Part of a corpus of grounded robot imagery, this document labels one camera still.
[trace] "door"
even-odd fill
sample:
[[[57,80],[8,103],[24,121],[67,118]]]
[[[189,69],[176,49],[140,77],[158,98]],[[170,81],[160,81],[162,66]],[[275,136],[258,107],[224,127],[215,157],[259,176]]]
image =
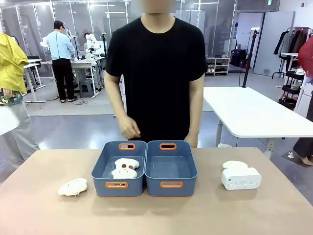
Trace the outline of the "door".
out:
[[[267,12],[264,18],[254,73],[272,76],[280,70],[281,59],[274,55],[282,32],[293,26],[294,11]]]

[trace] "yellow jacket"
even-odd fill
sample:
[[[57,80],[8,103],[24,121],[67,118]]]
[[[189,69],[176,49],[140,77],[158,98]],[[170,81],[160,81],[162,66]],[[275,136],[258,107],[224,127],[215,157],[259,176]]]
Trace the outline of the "yellow jacket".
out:
[[[17,43],[0,33],[0,88],[26,93],[23,74],[28,58]]]

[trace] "person in light blue shirt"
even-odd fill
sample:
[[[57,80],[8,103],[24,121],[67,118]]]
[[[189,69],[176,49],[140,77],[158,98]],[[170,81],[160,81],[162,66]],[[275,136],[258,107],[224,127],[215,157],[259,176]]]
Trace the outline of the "person in light blue shirt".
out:
[[[70,58],[75,57],[75,48],[67,35],[63,34],[64,23],[55,21],[54,31],[47,36],[47,43],[50,47],[52,68],[58,87],[61,103],[76,101],[74,96],[74,76]],[[65,93],[64,79],[67,84],[67,95]]]

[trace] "man's hand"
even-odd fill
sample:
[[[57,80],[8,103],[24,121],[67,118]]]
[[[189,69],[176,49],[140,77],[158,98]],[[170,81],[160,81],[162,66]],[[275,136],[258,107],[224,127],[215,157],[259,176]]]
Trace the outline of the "man's hand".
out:
[[[11,91],[11,90],[0,88],[0,92],[1,91],[3,91],[4,97],[12,97],[12,95],[13,95],[13,91]]]
[[[123,135],[129,140],[132,138],[140,138],[140,130],[132,118],[125,116],[119,119],[119,126]]]
[[[197,134],[188,134],[185,138],[192,148],[196,148],[198,146],[198,135]]]

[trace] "red jacket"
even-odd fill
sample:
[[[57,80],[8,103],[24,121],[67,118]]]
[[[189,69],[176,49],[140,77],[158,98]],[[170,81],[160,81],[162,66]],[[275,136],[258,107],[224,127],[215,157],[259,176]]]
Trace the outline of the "red jacket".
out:
[[[299,50],[298,61],[306,76],[313,77],[313,37],[310,37]]]

